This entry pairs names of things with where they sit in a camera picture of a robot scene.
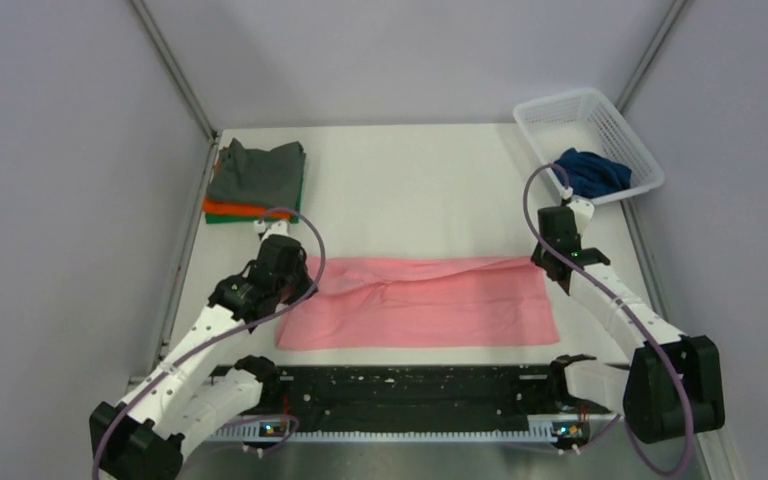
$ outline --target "navy blue garment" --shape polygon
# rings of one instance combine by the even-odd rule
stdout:
[[[573,193],[584,198],[601,197],[631,186],[630,168],[593,152],[579,152],[570,148],[555,160],[555,165],[564,167],[570,177]],[[563,185],[563,174],[552,171]]]

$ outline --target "pink towel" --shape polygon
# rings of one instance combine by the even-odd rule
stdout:
[[[308,259],[311,274],[319,258]],[[543,345],[559,340],[528,258],[328,259],[319,293],[285,315],[289,350]]]

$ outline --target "plastic basket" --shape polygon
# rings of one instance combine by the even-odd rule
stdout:
[[[614,105],[592,88],[538,98],[517,105],[514,119],[526,147],[543,165],[570,147],[598,153],[631,169],[631,188],[593,198],[594,205],[640,195],[664,183],[664,172]],[[558,194],[561,183],[546,172]]]

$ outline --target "tabletop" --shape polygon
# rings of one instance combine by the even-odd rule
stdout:
[[[301,142],[307,152],[301,210],[322,233],[327,258],[528,256],[536,244],[523,218],[522,191],[539,164],[525,153],[514,124],[225,130],[220,147],[233,138],[262,149]],[[551,188],[545,179],[534,182],[529,193],[532,216],[538,208],[558,204]],[[316,240],[303,224],[291,226],[291,235],[309,255],[318,255]],[[629,288],[648,299],[619,203],[597,207],[582,243],[598,247]],[[173,347],[195,322],[216,283],[239,273],[258,248],[251,223],[207,225],[202,215],[175,317]],[[263,355],[279,365],[547,364],[578,353],[609,363],[627,361],[592,315],[548,280],[546,289],[560,335],[551,345],[288,351],[275,347],[277,320],[258,327],[223,363]]]

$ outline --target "gray folded cloth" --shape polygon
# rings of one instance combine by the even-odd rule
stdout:
[[[207,198],[264,208],[296,208],[304,162],[299,142],[267,152],[244,148],[234,139],[228,148],[219,151],[219,166],[207,186]]]

